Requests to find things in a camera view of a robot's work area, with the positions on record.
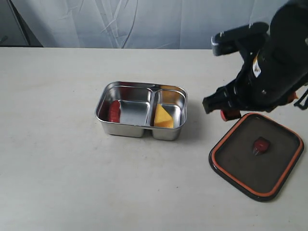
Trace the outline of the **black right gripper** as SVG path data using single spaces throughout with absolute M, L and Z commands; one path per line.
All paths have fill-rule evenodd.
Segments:
M 308 80 L 308 53 L 261 49 L 247 59 L 236 79 L 203 99 L 206 113 L 221 110 L 223 121 L 241 118 L 240 111 L 271 111 L 298 99 Z

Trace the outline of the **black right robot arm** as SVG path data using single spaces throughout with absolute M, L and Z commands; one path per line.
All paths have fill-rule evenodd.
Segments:
M 267 24 L 255 22 L 211 38 L 215 56 L 240 53 L 244 63 L 236 78 L 203 99 L 206 113 L 221 112 L 223 120 L 241 111 L 271 112 L 292 103 L 306 110 L 308 95 L 296 91 L 308 83 L 308 3 L 290 0 Z

